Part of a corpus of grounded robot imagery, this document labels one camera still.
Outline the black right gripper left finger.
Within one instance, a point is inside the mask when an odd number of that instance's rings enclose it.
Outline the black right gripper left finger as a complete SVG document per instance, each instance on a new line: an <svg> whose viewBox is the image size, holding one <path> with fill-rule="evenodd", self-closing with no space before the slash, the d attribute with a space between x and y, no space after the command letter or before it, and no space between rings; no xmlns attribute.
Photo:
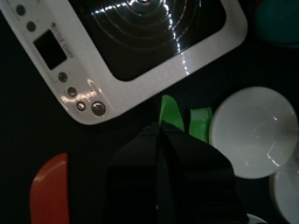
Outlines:
<svg viewBox="0 0 299 224"><path fill-rule="evenodd" d="M102 224L156 223L158 133L147 126L111 159Z"/></svg>

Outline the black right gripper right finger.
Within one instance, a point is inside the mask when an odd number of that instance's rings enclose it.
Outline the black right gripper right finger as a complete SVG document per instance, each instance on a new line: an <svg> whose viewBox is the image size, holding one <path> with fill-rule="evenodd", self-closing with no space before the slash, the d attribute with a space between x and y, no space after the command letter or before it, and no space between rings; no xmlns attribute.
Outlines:
<svg viewBox="0 0 299 224"><path fill-rule="evenodd" d="M175 224L248 224L232 164L220 151L167 122L160 145Z"/></svg>

